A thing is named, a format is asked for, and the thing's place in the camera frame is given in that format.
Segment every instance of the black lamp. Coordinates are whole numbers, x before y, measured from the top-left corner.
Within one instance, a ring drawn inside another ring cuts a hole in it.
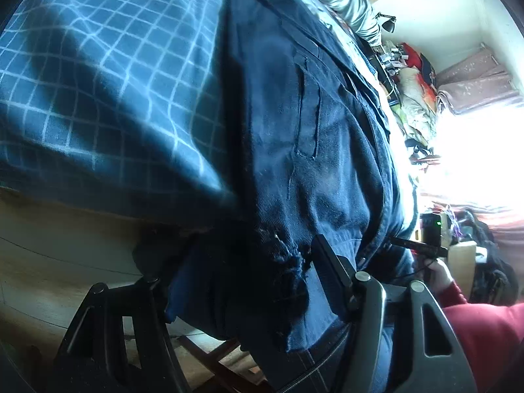
[[[382,24],[382,28],[384,28],[387,32],[393,34],[395,31],[395,22],[397,21],[397,18],[395,16],[389,16],[387,14],[378,13],[378,15],[375,16],[376,19],[378,18],[388,18],[386,22]]]

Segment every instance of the jacket pocket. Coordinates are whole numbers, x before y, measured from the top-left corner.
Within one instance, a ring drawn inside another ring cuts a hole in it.
[[[308,72],[308,59],[297,54],[294,57],[299,81],[299,129],[297,152],[315,158],[319,141],[321,91],[319,83]]]

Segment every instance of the grid pattern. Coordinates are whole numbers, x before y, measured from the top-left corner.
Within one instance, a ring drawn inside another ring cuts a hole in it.
[[[0,36],[1,186],[192,225],[233,208],[221,6],[24,0]]]

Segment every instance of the person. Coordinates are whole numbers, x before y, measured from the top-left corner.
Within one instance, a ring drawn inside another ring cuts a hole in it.
[[[471,304],[442,260],[425,260],[429,289],[470,363],[479,393],[488,391],[518,353],[524,340],[524,303],[510,307]]]

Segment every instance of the wooden floor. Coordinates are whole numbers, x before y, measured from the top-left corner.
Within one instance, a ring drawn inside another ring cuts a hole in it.
[[[1,190],[0,340],[15,347],[36,345],[50,361],[91,285],[105,282],[116,287],[139,279],[131,255],[139,230],[135,220]],[[131,336],[132,324],[124,324]],[[181,320],[168,325],[168,332],[190,386],[209,379],[211,373],[179,347],[175,337],[190,335],[206,350],[220,342]],[[127,346],[133,350],[134,340]],[[239,349],[226,360],[230,366],[253,366]]]

